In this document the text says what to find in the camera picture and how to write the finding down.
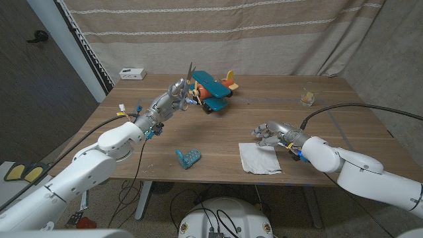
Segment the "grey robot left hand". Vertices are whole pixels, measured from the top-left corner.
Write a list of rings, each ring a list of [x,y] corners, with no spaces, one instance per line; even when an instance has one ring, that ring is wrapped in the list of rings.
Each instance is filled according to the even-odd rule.
[[[159,136],[163,131],[163,122],[172,117],[174,112],[185,111],[190,104],[196,104],[188,92],[189,89],[190,81],[179,79],[151,103],[145,114],[135,120],[135,124],[147,137],[150,134]]]

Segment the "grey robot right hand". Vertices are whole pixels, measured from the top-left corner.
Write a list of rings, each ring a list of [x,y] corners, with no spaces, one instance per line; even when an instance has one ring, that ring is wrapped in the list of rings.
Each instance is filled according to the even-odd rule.
[[[275,146],[282,143],[290,150],[300,151],[304,143],[311,138],[303,130],[282,122],[268,121],[256,127],[252,136],[260,138],[259,146]]]

